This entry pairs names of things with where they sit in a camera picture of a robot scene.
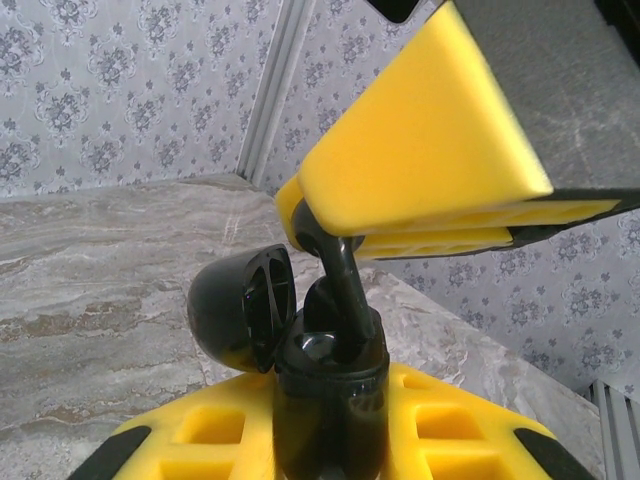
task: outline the marble surface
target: marble surface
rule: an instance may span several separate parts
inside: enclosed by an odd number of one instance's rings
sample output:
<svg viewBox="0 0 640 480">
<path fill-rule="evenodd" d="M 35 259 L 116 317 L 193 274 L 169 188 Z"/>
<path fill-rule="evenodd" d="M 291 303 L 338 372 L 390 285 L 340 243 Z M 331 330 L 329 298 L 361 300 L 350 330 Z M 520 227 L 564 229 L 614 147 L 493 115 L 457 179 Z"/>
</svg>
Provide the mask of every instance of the marble surface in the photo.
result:
<svg viewBox="0 0 640 480">
<path fill-rule="evenodd" d="M 195 346 L 185 293 L 283 239 L 234 176 L 0 202 L 0 477 L 64 478 L 124 420 L 233 375 Z M 321 269 L 292 263 L 301 301 Z M 362 277 L 394 361 L 539 420 L 604 478 L 593 405 L 394 276 Z"/>
</svg>

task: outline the aluminum profile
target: aluminum profile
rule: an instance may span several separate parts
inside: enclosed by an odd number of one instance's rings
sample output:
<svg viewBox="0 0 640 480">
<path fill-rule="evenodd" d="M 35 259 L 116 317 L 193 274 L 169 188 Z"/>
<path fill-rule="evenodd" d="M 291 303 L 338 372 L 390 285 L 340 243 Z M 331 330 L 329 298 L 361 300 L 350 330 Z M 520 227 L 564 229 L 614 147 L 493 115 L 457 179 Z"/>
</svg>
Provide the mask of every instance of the aluminum profile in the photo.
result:
<svg viewBox="0 0 640 480">
<path fill-rule="evenodd" d="M 302 14 L 312 4 L 312 0 L 283 0 L 280 8 L 236 170 L 238 175 L 253 183 L 257 183 L 256 169 L 277 107 L 278 92 L 282 88 L 287 64 L 295 46 L 296 33 L 301 28 Z"/>
<path fill-rule="evenodd" d="M 601 380 L 586 397 L 600 409 L 607 480 L 640 479 L 640 405 Z"/>
</svg>

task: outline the yellow foam grip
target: yellow foam grip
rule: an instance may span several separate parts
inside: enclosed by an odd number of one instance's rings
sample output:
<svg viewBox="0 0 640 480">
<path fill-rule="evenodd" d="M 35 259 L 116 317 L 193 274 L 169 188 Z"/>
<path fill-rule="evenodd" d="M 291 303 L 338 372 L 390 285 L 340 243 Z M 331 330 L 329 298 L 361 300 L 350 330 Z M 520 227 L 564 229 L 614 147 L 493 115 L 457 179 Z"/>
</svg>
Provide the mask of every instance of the yellow foam grip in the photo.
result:
<svg viewBox="0 0 640 480">
<path fill-rule="evenodd" d="M 244 374 L 123 424 L 151 434 L 115 480 L 277 480 L 272 375 Z M 385 480 L 547 480 L 513 431 L 539 423 L 392 364 Z"/>
<path fill-rule="evenodd" d="M 551 184 L 454 4 L 446 2 L 276 195 L 290 242 L 304 198 L 361 258 L 512 243 L 507 227 L 564 225 L 618 200 L 537 200 Z"/>
<path fill-rule="evenodd" d="M 298 184 L 323 228 L 347 236 L 552 192 L 450 1 L 311 150 Z"/>
</svg>

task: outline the floral wallpaper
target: floral wallpaper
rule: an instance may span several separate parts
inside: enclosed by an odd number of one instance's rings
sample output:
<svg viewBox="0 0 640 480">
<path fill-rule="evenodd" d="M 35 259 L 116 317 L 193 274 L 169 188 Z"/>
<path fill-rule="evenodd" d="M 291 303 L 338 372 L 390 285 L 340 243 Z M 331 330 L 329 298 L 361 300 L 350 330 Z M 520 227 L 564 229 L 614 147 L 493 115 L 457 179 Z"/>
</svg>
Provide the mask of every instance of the floral wallpaper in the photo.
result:
<svg viewBox="0 0 640 480">
<path fill-rule="evenodd" d="M 527 247 L 383 264 L 565 385 L 640 399 L 640 214 Z"/>
<path fill-rule="evenodd" d="M 433 11 L 403 26 L 362 0 L 317 0 L 259 179 L 270 193 Z M 581 391 L 596 378 L 640 400 L 640 214 L 503 253 L 382 262 L 467 322 Z"/>
<path fill-rule="evenodd" d="M 0 196 L 233 171 L 278 0 L 0 0 Z"/>
</svg>

